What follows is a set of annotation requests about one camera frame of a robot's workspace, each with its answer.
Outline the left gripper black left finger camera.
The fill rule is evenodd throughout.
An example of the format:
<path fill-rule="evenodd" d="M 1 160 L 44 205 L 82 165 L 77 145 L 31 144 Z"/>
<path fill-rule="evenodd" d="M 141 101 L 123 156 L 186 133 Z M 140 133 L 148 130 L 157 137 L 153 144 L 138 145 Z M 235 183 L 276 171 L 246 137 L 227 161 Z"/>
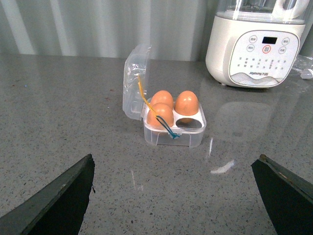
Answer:
<path fill-rule="evenodd" d="M 77 235 L 93 185 L 91 154 L 0 218 L 2 235 Z"/>

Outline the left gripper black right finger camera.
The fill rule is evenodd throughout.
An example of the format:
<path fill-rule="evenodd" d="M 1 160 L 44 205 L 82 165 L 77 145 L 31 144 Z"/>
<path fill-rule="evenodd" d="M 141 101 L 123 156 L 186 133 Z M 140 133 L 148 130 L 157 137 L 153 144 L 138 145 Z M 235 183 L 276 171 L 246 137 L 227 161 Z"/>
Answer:
<path fill-rule="evenodd" d="M 277 234 L 311 235 L 313 185 L 264 154 L 251 167 Z"/>

